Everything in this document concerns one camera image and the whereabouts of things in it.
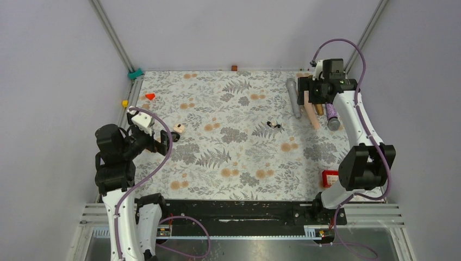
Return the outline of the black earbud charging case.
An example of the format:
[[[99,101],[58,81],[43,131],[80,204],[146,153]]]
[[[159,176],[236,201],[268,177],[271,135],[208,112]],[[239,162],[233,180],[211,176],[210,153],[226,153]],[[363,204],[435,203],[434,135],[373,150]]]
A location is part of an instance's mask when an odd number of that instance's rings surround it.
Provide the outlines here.
[[[171,132],[173,137],[173,142],[180,140],[181,135],[185,132],[185,126],[181,123],[178,123],[173,126],[173,131]]]

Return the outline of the black wireless earbuds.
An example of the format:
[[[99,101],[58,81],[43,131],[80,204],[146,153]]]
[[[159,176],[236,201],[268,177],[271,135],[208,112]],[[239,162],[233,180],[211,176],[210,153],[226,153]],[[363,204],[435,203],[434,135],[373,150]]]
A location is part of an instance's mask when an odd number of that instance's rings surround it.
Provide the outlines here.
[[[266,123],[270,128],[273,128],[273,129],[280,129],[281,128],[281,125],[276,123],[276,122],[271,122],[271,121],[268,121]]]

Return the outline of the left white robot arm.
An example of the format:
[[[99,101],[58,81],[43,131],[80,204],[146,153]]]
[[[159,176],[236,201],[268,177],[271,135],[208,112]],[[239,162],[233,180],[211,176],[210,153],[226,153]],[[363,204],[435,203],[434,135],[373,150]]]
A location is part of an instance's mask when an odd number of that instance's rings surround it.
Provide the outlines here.
[[[133,162],[144,150],[167,156],[172,144],[165,130],[157,141],[131,125],[124,130],[105,125],[95,133],[99,152],[95,156],[95,183],[108,216],[111,260],[157,260],[154,251],[159,223],[167,220],[169,210],[160,193],[136,198]]]

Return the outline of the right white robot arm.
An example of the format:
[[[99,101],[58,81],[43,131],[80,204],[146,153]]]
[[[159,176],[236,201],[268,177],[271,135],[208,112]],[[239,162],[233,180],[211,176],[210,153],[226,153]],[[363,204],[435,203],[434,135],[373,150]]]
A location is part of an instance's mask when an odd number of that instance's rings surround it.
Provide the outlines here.
[[[378,199],[385,198],[391,188],[390,169],[396,151],[374,131],[357,81],[300,77],[297,103],[332,104],[343,120],[350,144],[350,151],[338,168],[338,181],[316,195],[308,211],[310,218],[320,224],[335,220],[342,206],[355,196],[373,199],[363,192],[376,187],[386,186]]]

